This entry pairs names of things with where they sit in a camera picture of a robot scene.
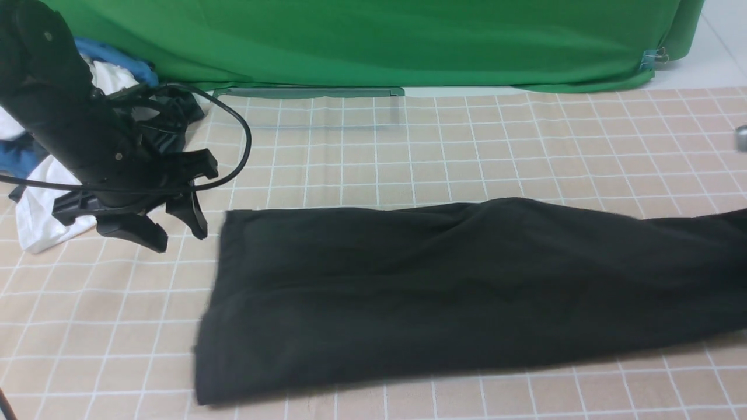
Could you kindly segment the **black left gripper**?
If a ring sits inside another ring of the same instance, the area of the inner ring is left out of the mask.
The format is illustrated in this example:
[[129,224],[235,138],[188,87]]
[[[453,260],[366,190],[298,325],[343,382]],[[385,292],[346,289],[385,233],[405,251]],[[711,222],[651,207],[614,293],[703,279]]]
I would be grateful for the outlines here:
[[94,216],[101,236],[165,253],[169,240],[165,229],[141,215],[165,204],[166,213],[189,227],[194,237],[204,240],[208,236],[197,193],[185,191],[194,186],[196,178],[218,176],[217,160],[207,149],[103,159],[71,172],[83,191],[67,193],[53,205],[53,217],[65,226],[75,218]]

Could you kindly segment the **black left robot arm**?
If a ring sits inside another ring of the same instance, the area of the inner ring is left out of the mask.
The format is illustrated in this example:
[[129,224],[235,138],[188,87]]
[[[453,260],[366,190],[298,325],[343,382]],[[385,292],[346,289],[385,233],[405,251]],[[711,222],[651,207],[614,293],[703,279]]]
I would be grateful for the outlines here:
[[101,236],[163,253],[168,236],[149,217],[162,206],[208,236],[191,189],[218,176],[217,160],[184,151],[189,125],[205,117],[197,99],[144,83],[104,93],[61,14],[40,1],[2,2],[2,107],[81,184],[53,200],[54,222],[91,217]]

